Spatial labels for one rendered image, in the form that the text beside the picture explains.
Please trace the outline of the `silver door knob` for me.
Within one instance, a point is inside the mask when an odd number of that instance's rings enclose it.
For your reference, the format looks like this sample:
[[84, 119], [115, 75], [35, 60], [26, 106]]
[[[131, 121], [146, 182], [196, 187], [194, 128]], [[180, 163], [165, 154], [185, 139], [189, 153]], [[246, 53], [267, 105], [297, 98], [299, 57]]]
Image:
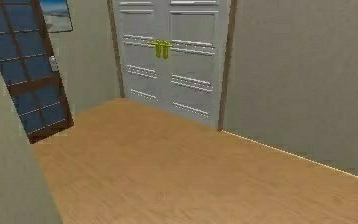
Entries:
[[57, 59], [55, 56], [50, 56], [49, 57], [49, 63], [50, 63], [50, 66], [51, 66], [51, 70], [53, 72], [58, 72], [59, 69], [58, 69], [58, 63], [57, 63]]

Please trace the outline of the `framed blue wall picture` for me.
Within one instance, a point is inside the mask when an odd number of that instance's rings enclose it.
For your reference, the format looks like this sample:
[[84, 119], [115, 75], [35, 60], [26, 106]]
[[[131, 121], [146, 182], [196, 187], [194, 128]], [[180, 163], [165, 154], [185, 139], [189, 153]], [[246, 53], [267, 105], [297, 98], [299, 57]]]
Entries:
[[73, 30], [67, 0], [39, 0], [49, 33]]

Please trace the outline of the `white panelled double door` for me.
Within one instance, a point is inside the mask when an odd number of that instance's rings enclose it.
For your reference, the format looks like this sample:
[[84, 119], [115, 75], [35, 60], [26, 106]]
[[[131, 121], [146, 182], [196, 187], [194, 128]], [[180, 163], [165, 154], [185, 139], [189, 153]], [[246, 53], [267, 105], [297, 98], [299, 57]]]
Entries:
[[233, 0], [110, 1], [125, 96], [216, 128]]

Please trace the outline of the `brown glass-paned door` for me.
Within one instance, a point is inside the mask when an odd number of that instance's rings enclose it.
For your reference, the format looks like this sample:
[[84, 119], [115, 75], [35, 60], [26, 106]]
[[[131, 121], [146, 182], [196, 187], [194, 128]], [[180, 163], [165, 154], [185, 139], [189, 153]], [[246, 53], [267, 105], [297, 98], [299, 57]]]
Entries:
[[39, 0], [0, 0], [0, 74], [34, 144], [73, 126]]

